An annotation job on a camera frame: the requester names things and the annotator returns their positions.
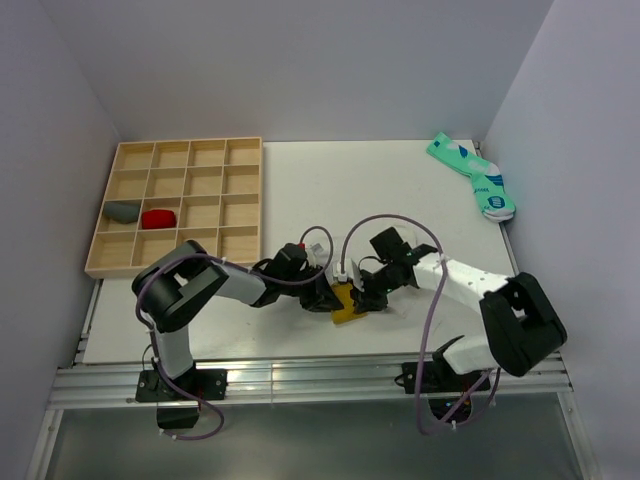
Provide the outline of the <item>yellow sock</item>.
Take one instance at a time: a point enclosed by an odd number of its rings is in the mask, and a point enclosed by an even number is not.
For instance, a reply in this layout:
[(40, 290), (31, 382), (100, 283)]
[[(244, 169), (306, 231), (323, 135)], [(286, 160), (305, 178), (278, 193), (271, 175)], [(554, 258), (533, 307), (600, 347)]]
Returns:
[(340, 309), (331, 311), (331, 320), (334, 325), (340, 326), (367, 316), (367, 313), (356, 312), (355, 301), (352, 298), (355, 287), (352, 283), (334, 283), (331, 289), (342, 304)]

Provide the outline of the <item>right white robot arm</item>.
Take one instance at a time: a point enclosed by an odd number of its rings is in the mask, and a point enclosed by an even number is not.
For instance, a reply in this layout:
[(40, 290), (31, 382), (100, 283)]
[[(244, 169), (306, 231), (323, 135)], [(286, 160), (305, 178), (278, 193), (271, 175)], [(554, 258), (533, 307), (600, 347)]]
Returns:
[(475, 311), (478, 333), (462, 333), (432, 353), (427, 366), (435, 383), (452, 390), (469, 373), (502, 369), (522, 377), (567, 341), (567, 331), (538, 280), (506, 276), (447, 259), (428, 244), (411, 247), (390, 227), (370, 241), (382, 267), (360, 270), (350, 293), (354, 312), (384, 310), (401, 287), (431, 290)]

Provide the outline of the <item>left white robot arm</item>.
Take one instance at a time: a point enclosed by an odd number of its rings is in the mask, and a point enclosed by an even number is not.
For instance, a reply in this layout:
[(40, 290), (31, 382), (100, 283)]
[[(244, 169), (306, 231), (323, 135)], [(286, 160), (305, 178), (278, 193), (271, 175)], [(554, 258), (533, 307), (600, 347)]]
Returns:
[(162, 370), (159, 388), (172, 399), (183, 399), (194, 389), (189, 323), (214, 297), (262, 308), (288, 296), (316, 313), (342, 307), (325, 269), (310, 262), (302, 245), (293, 243), (247, 270), (212, 259), (197, 241), (188, 240), (139, 273), (131, 289), (137, 298), (136, 314), (151, 330)]

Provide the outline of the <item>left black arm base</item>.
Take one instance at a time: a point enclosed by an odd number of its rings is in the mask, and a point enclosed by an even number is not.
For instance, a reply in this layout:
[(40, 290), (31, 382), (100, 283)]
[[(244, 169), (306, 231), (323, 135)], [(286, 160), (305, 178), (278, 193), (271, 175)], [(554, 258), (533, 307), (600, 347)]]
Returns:
[[(202, 400), (220, 401), (226, 395), (227, 370), (192, 368), (181, 377), (174, 379), (173, 383), (181, 390)], [(191, 429), (196, 425), (202, 410), (199, 404), (191, 407), (162, 407), (162, 404), (187, 400), (189, 397), (169, 386), (156, 367), (140, 373), (135, 402), (158, 404), (156, 421), (161, 429), (180, 431)]]

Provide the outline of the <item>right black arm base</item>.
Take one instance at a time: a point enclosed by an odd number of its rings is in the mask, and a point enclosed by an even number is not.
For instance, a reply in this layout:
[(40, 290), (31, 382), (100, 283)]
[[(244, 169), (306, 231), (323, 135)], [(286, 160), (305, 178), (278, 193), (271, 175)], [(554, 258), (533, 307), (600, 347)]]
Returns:
[[(394, 383), (403, 388), (405, 394), (412, 395), (415, 390), (416, 373), (416, 362), (404, 362), (401, 364), (400, 374), (394, 378)], [(420, 391), (423, 394), (448, 394), (448, 397), (428, 401), (431, 413), (436, 419), (441, 420), (481, 375), (481, 371), (458, 375), (443, 361), (427, 361), (423, 367)]]

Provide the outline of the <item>rolled red sock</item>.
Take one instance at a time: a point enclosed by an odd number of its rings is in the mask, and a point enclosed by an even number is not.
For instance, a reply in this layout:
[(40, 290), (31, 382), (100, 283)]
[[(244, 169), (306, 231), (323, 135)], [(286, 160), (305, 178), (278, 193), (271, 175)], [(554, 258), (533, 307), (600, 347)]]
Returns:
[(141, 214), (142, 230), (173, 229), (177, 225), (177, 217), (173, 210), (151, 209)]

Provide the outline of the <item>wooden compartment tray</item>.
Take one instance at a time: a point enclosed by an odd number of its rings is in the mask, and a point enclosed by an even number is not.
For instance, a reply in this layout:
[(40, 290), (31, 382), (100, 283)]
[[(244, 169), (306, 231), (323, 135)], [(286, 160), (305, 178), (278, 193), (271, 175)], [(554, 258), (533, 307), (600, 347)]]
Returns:
[[(263, 142), (259, 137), (122, 142), (117, 146), (85, 272), (133, 277), (188, 240), (241, 265), (261, 256)], [(140, 203), (138, 221), (103, 215), (107, 201)], [(141, 214), (173, 210), (173, 229), (142, 230)]]

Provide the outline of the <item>mint green patterned sock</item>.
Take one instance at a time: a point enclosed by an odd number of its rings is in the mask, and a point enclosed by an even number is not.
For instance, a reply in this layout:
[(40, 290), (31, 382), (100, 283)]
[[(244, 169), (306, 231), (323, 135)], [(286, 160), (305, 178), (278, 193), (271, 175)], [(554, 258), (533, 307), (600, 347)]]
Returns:
[(426, 152), (470, 180), (476, 204), (484, 217), (494, 223), (513, 218), (516, 205), (505, 192), (503, 176), (494, 163), (477, 156), (442, 132)]

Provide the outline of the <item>rolled grey sock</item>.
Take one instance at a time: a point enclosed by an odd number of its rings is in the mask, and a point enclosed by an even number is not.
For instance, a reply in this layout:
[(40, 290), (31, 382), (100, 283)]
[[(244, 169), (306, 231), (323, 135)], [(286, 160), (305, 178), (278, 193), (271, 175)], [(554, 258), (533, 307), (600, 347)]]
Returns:
[(107, 201), (103, 206), (103, 215), (119, 224), (132, 224), (138, 221), (140, 209), (140, 203)]

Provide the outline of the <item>aluminium rail frame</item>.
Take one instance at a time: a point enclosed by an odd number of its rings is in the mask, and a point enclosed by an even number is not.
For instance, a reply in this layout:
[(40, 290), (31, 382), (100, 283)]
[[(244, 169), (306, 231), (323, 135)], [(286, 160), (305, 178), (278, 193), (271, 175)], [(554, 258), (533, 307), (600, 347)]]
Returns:
[(467, 430), (424, 437), (393, 381), (415, 338), (379, 322), (352, 335), (303, 321), (289, 338), (224, 323), (223, 345), (197, 343), (204, 367), (229, 374), (223, 434), (161, 439), (152, 404), (134, 400), (144, 346), (131, 330), (110, 362), (125, 285), (94, 289), (72, 366), (57, 372), (27, 475), (31, 479), (395, 478), (597, 479), (601, 472), (560, 354), (522, 378), (502, 375), (495, 404)]

